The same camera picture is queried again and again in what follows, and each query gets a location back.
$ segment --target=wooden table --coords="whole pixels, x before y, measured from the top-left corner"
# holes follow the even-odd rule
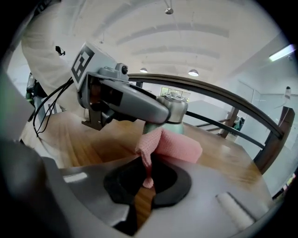
[[[70,112],[52,115],[47,129],[38,139],[32,123],[23,131],[22,140],[41,156],[55,159],[59,168],[92,165],[135,156],[135,146],[144,122],[115,121],[101,131],[81,124]],[[234,142],[185,124],[185,135],[200,142],[203,153],[198,163],[219,170],[231,183],[242,187],[270,206],[272,199],[261,173],[246,153]],[[141,188],[135,197],[138,226],[150,215],[154,190]]]

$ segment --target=pink towel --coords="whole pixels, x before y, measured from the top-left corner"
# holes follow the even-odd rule
[[[142,157],[146,168],[147,178],[143,182],[143,186],[146,188],[153,186],[153,179],[151,177],[152,153],[196,163],[202,151],[199,142],[162,127],[142,135],[135,152]]]

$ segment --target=white wall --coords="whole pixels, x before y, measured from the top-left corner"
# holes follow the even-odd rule
[[[252,73],[252,72],[240,73],[230,78],[229,80],[219,80],[215,83],[215,85],[223,89],[226,89],[232,93],[235,93],[238,96],[248,100],[249,102],[251,102],[251,100],[247,98],[247,92],[243,90],[242,87],[245,86],[249,91],[256,90],[258,92],[260,92],[262,89],[262,81],[260,80],[259,76],[256,77],[256,73]],[[208,103],[214,104],[229,112],[232,109],[231,105],[211,97],[205,97],[204,100]],[[240,112],[239,116],[246,117],[246,114],[243,112]]]
[[[251,103],[255,106],[259,106],[260,99],[261,94],[258,91],[254,91]],[[247,116],[241,132],[264,144],[270,131],[267,130],[266,127],[259,123],[257,120],[253,119],[253,117]],[[239,136],[236,138],[235,143],[241,145],[251,159],[254,159],[257,153],[260,151],[260,147]]]
[[[251,87],[240,81],[238,82],[236,94],[244,98],[246,101],[252,103],[254,92],[257,92],[257,90],[252,89]],[[239,111],[237,116],[246,119],[247,114]]]
[[[263,94],[284,94],[287,86],[291,93],[298,95],[297,61],[290,61],[287,57],[274,61],[260,69]]]
[[[193,112],[195,114],[210,118],[215,121],[219,121],[222,119],[226,119],[228,115],[228,111],[214,105],[211,103],[208,103],[203,100],[199,101],[193,101],[188,103],[188,111]],[[183,118],[183,122],[186,122],[188,124],[191,124],[193,126],[198,126],[201,124],[206,124],[205,121],[196,119],[194,117],[190,117],[185,115]]]
[[[30,69],[20,44],[12,55],[8,65],[7,74],[21,95],[25,96]]]
[[[230,36],[220,59],[219,67],[212,75],[213,82],[227,80],[229,73],[260,51],[279,33],[280,29],[271,17],[253,1],[245,1],[238,11]]]

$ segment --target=gray robot arm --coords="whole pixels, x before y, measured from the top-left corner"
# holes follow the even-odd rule
[[[132,85],[128,81],[128,67],[115,63],[93,45],[81,48],[71,73],[77,87],[80,105],[96,113],[104,126],[112,119],[141,119],[154,124],[165,123],[170,112],[156,100],[156,96]],[[92,85],[100,87],[100,100],[90,102]]]

